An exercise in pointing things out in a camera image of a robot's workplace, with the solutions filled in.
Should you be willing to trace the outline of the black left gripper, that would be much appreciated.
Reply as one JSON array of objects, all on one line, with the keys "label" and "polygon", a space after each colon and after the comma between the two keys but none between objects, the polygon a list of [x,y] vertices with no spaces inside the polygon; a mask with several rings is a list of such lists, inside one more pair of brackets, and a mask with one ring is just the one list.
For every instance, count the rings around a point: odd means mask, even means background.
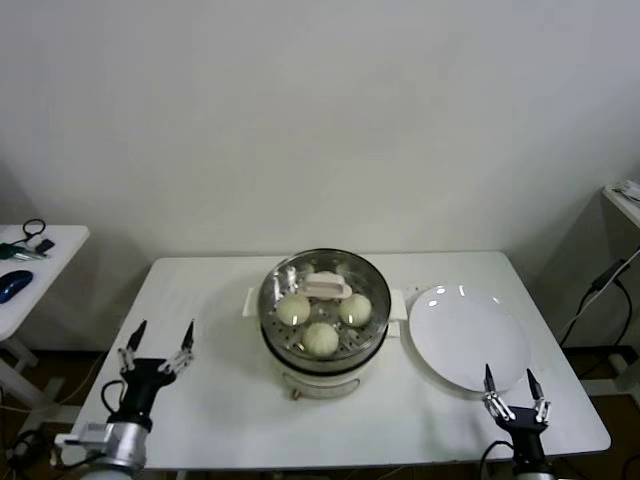
[{"label": "black left gripper", "polygon": [[126,384],[125,393],[119,407],[119,422],[133,423],[143,428],[151,428],[151,410],[158,392],[172,384],[176,373],[181,373],[193,360],[194,321],[191,321],[177,353],[170,358],[135,359],[147,326],[143,320],[130,335],[124,348],[117,350],[121,377]]}]

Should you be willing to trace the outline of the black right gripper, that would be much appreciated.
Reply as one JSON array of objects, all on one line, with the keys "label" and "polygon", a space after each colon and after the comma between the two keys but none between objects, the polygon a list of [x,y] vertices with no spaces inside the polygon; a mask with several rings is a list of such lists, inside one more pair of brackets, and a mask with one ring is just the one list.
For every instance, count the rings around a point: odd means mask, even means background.
[{"label": "black right gripper", "polygon": [[530,369],[527,370],[527,380],[534,409],[510,408],[498,394],[492,371],[486,364],[483,403],[492,418],[499,419],[499,427],[511,437],[516,463],[545,463],[541,434],[547,428],[551,403],[545,398],[541,384]]}]

